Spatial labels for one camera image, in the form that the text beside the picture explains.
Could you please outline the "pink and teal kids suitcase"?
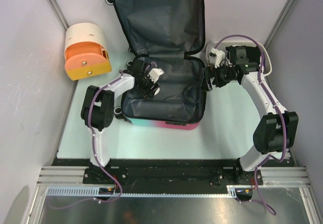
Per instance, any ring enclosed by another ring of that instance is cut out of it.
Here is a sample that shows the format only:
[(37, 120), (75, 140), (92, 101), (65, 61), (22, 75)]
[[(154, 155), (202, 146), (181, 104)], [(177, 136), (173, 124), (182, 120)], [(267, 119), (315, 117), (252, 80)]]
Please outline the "pink and teal kids suitcase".
[(138, 89), (121, 99), (134, 125), (192, 130), (206, 105), (205, 64), (196, 57), (205, 45), (204, 0), (105, 0), (114, 7), (134, 62), (163, 70), (159, 92), (144, 98)]

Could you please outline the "cream and orange drawer box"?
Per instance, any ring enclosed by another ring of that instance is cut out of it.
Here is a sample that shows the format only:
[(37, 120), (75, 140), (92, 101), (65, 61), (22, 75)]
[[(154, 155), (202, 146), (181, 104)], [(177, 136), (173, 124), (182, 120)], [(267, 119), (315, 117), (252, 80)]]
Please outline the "cream and orange drawer box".
[(112, 71), (104, 31), (93, 23), (77, 23), (66, 31), (65, 71), (73, 80), (81, 80)]

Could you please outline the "white egg-shaped case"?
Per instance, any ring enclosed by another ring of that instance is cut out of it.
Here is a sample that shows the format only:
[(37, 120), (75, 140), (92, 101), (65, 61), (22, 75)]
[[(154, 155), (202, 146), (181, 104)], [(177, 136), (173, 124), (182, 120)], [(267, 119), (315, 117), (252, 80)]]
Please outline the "white egg-shaped case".
[(157, 95), (160, 92), (160, 87), (158, 87), (155, 91), (154, 91), (154, 96)]

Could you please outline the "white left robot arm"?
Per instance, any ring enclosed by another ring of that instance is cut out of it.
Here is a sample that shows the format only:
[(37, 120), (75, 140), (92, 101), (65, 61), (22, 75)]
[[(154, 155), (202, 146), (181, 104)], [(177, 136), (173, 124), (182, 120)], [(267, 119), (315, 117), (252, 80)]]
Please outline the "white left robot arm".
[(159, 78), (164, 70), (157, 67), (155, 62), (145, 63), (135, 60), (127, 64), (127, 68), (120, 70), (114, 80), (102, 86), (90, 85), (84, 97), (81, 119), (88, 127), (92, 137), (92, 164), (98, 166), (94, 171), (94, 178), (100, 183), (107, 183), (112, 172), (105, 166), (110, 157), (102, 150), (102, 135), (115, 116), (115, 100), (129, 90), (135, 89), (143, 98), (153, 98), (159, 93)]

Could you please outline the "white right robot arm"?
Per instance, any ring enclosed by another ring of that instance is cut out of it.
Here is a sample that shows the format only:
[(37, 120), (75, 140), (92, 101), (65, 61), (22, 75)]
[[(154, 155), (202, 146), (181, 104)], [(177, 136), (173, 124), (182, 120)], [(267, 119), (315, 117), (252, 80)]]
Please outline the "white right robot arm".
[(252, 136), (253, 146), (238, 159), (240, 167), (233, 171), (238, 184), (249, 181), (251, 171), (270, 159), (283, 162), (296, 135), (298, 115), (289, 112), (270, 90), (263, 73), (265, 60), (264, 48), (259, 43), (219, 49), (218, 43), (209, 42), (206, 47), (206, 75), (213, 79), (213, 85), (220, 88), (238, 82), (249, 94), (260, 117)]

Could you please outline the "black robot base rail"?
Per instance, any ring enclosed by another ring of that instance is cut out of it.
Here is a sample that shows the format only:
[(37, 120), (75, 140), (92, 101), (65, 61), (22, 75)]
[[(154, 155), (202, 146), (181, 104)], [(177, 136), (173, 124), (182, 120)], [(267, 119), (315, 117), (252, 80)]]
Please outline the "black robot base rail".
[(88, 159), (55, 158), (52, 166), (84, 166), (85, 184), (111, 184), (112, 178), (121, 185), (134, 180), (208, 180), (216, 185), (262, 182), (260, 171), (245, 172), (236, 159), (112, 159), (104, 172)]

